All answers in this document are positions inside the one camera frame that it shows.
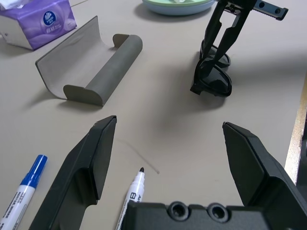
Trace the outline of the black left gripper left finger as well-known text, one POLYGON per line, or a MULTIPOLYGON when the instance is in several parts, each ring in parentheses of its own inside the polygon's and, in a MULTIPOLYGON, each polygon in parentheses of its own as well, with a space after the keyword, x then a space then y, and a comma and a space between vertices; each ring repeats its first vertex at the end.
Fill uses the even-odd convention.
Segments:
POLYGON ((101 198, 109 168, 116 116, 96 122, 69 152, 31 230, 78 230, 84 213, 101 198))

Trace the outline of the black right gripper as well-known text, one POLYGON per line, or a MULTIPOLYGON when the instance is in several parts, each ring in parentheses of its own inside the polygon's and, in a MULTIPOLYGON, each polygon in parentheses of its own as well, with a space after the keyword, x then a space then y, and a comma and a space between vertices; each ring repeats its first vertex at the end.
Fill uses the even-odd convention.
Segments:
POLYGON ((209 56, 212 45, 222 26, 220 17, 222 16, 223 11, 236 15, 236 18, 232 26, 225 30, 214 56, 214 63, 217 63, 237 40, 238 35, 252 10, 270 16, 278 21, 282 21, 288 12, 287 8, 275 6, 265 2, 264 0, 219 0, 205 31, 202 58, 207 58, 209 56))

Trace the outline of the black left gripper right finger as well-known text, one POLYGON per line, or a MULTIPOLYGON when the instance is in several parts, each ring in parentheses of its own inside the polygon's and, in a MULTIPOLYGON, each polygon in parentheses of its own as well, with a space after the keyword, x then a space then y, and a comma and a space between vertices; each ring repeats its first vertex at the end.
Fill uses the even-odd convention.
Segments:
POLYGON ((307 202, 282 165, 249 130, 222 125, 231 175, 245 207, 258 208, 272 230, 305 230, 307 202))

